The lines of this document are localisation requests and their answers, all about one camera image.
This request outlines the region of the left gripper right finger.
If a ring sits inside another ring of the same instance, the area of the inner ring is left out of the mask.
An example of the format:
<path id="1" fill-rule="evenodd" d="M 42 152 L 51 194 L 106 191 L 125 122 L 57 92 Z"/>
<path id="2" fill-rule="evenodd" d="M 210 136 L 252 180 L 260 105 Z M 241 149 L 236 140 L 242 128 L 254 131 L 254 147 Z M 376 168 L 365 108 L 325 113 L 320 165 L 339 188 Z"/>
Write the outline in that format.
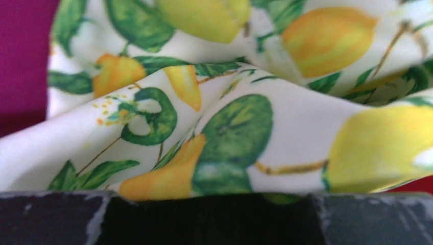
<path id="1" fill-rule="evenodd" d="M 326 244 L 432 244 L 432 195 L 311 196 Z"/>

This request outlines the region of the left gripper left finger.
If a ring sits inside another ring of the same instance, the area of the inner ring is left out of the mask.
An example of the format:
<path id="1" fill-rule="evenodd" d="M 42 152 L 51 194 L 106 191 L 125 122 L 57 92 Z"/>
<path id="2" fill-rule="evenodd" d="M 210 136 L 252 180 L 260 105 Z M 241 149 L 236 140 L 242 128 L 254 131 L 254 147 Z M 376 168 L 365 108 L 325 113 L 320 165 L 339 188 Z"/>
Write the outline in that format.
<path id="1" fill-rule="evenodd" d="M 112 195 L 102 191 L 1 193 L 1 244 L 96 244 Z"/>

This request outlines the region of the lemon print garment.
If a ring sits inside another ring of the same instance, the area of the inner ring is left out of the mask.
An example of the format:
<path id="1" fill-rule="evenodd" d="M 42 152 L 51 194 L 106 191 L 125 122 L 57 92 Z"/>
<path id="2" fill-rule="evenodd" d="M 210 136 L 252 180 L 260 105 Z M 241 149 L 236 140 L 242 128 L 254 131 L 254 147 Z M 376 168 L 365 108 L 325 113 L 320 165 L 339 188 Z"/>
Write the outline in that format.
<path id="1" fill-rule="evenodd" d="M 382 192 L 432 175 L 432 1 L 61 1 L 1 191 Z"/>

